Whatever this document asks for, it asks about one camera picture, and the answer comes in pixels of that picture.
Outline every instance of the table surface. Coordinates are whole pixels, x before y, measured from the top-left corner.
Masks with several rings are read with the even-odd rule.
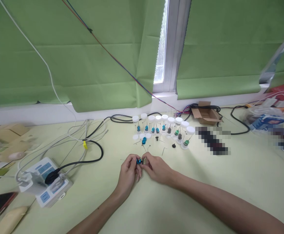
[[[222,109],[223,130],[241,132],[245,127],[230,116],[230,109]],[[236,109],[234,115],[244,113]],[[201,126],[192,116],[190,126]],[[67,132],[74,123],[62,123],[35,126],[22,139],[36,137],[41,147],[49,144]],[[89,127],[92,132],[97,124]],[[29,206],[13,234],[63,234],[94,211],[114,190],[120,172],[120,166],[130,153],[142,156],[145,153],[140,143],[133,144],[134,127],[132,124],[113,123],[108,120],[109,130],[99,141],[104,149],[104,157],[96,163],[77,166],[69,173],[73,186],[66,196],[51,208],[40,208],[33,195],[20,193],[8,210],[19,206]],[[84,128],[76,137],[84,136]],[[172,139],[160,136],[164,142],[156,142],[155,137],[147,140],[149,152],[163,156],[165,162],[174,170],[201,182],[226,190],[253,205],[267,211],[284,223],[284,152],[273,146],[266,135],[252,132],[223,136],[218,139],[230,148],[230,154],[212,155],[198,135],[191,138],[188,150],[180,145],[172,148]],[[45,156],[57,165],[77,161],[84,148],[80,142],[67,142],[49,150]],[[85,156],[86,160],[99,158],[100,149],[91,144]],[[17,165],[13,165],[7,175],[13,176]],[[17,191],[12,178],[0,179],[0,194]],[[112,215],[100,233],[234,233],[220,222],[208,210],[187,195],[170,187],[152,181],[143,171],[141,180],[134,185],[128,199]]]

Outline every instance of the left hand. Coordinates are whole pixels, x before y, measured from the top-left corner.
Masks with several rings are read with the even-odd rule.
[[[137,182],[142,176],[142,169],[140,165],[136,164],[136,159],[140,159],[140,156],[130,154],[121,165],[119,180],[114,193],[122,200],[127,199],[129,196],[134,183],[135,174],[137,175]]]

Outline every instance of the hand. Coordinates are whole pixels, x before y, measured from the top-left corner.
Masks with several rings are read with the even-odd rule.
[[[175,171],[161,157],[155,157],[146,152],[142,156],[142,159],[144,158],[147,158],[146,165],[141,164],[141,167],[146,170],[153,180],[166,185],[172,182]]]
[[[119,180],[114,194],[123,201],[128,198],[131,192],[135,174],[137,175],[137,182],[142,176],[142,169],[140,165],[136,164],[136,159],[140,159],[140,156],[136,154],[130,154],[121,165]]]

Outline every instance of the forearm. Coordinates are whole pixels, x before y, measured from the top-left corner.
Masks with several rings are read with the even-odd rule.
[[[71,229],[67,234],[96,234],[110,216],[121,206],[124,199],[112,193],[95,211]]]
[[[284,224],[278,219],[224,190],[178,172],[174,173],[170,186],[195,199],[239,234],[284,233]]]

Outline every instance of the window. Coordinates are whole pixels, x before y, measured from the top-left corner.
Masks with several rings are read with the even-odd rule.
[[[166,0],[162,18],[153,93],[176,91],[191,0]]]

